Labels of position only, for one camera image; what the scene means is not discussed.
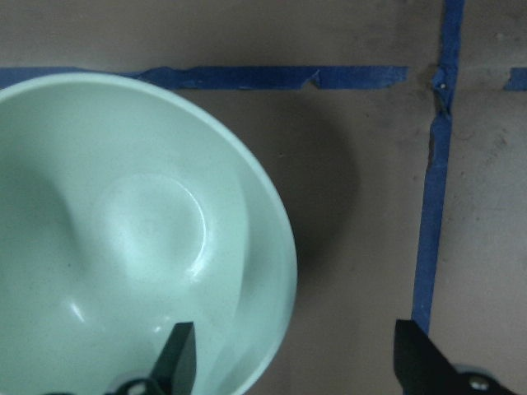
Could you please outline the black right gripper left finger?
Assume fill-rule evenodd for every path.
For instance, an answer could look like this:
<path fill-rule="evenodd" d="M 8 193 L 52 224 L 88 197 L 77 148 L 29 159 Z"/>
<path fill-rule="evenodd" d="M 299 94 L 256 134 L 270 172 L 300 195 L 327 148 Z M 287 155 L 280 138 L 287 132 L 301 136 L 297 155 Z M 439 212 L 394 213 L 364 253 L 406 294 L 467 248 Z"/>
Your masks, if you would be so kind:
<path fill-rule="evenodd" d="M 194 324 L 177 323 L 154 364 L 150 380 L 157 394 L 190 394 L 197 373 Z"/>

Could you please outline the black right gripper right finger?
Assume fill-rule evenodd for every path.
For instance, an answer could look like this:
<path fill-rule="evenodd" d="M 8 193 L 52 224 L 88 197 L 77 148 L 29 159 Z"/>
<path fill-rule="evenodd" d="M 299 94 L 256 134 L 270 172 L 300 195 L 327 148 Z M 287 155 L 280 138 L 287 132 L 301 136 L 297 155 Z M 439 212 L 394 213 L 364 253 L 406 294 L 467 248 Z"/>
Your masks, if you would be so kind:
<path fill-rule="evenodd" d="M 472 393 L 465 377 L 413 320 L 396 321 L 394 373 L 405 394 Z"/>

